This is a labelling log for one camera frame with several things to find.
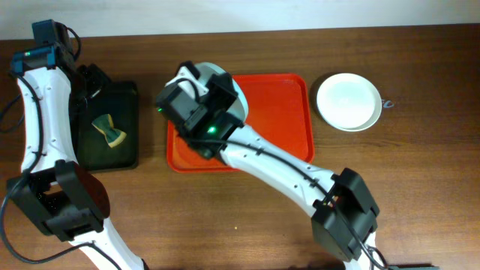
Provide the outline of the light blue plate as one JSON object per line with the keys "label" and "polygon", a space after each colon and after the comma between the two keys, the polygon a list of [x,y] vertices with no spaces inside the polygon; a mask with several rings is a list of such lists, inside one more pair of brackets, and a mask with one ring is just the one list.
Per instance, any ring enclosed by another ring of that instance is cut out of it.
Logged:
{"label": "light blue plate", "polygon": [[200,100],[214,112],[223,110],[245,122],[248,102],[233,76],[210,62],[197,63],[195,67],[200,73],[200,84],[208,89]]}

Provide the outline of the green and yellow sponge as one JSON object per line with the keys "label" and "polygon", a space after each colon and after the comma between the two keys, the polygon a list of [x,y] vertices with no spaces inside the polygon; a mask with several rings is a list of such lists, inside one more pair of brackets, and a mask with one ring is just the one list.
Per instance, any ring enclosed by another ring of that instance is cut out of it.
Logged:
{"label": "green and yellow sponge", "polygon": [[127,134],[123,130],[114,127],[113,119],[110,114],[98,116],[92,121],[92,126],[103,134],[108,146],[112,149],[119,146],[126,138]]}

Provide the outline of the white plate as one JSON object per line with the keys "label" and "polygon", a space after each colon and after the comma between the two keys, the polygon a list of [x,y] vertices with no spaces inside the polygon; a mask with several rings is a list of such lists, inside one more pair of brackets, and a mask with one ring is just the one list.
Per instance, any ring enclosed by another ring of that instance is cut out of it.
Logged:
{"label": "white plate", "polygon": [[318,87],[315,101],[325,122],[346,132],[371,128],[383,109],[376,86],[354,73],[336,73],[326,78]]}

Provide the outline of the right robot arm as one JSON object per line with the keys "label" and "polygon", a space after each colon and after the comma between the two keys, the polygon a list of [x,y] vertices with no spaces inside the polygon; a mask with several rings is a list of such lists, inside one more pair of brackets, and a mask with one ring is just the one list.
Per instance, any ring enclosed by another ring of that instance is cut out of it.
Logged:
{"label": "right robot arm", "polygon": [[315,242],[346,269],[389,269],[375,244],[380,209],[364,179],[306,163],[264,139],[246,124],[248,102],[230,73],[184,61],[156,105],[200,157],[251,174],[296,203]]}

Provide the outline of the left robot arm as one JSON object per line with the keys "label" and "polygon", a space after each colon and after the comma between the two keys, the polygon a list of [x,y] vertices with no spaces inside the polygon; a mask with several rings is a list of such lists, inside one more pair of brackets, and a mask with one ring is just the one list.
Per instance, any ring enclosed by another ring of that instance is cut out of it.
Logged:
{"label": "left robot arm", "polygon": [[45,236],[70,243],[39,264],[81,250],[98,269],[147,269],[113,226],[105,187],[74,153],[71,92],[86,91],[74,31],[52,19],[33,23],[32,30],[36,46],[15,53],[10,64],[24,106],[25,152],[20,176],[7,181],[1,210],[12,200]]}

